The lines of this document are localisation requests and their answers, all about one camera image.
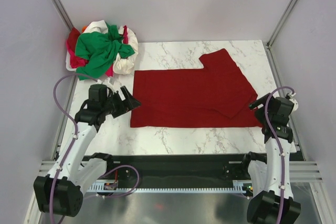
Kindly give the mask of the dark red t shirt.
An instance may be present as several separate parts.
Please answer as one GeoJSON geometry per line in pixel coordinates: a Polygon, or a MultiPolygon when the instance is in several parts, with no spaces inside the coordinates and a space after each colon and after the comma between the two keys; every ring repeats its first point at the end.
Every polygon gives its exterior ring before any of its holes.
{"type": "Polygon", "coordinates": [[[258,94],[226,49],[200,56],[201,69],[138,70],[136,127],[260,127],[248,106],[258,94]]]}

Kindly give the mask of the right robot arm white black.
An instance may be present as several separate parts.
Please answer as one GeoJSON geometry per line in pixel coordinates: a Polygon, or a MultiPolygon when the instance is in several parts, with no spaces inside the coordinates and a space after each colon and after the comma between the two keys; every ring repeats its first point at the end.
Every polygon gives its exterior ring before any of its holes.
{"type": "Polygon", "coordinates": [[[240,166],[253,188],[248,223],[295,223],[301,213],[301,204],[293,198],[289,173],[293,132],[288,122],[296,105],[290,97],[275,98],[270,93],[249,105],[262,124],[266,155],[250,152],[247,162],[240,166]]]}

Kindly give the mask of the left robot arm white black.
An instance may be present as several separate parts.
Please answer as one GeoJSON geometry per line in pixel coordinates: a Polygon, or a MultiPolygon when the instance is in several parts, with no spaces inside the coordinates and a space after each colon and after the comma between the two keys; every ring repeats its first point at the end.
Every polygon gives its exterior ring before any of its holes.
{"type": "Polygon", "coordinates": [[[125,86],[114,92],[105,84],[93,84],[73,120],[74,132],[53,167],[45,176],[34,181],[34,192],[41,212],[74,217],[83,197],[100,177],[111,178],[115,173],[112,156],[93,154],[81,166],[86,150],[108,115],[117,118],[141,105],[125,86]]]}

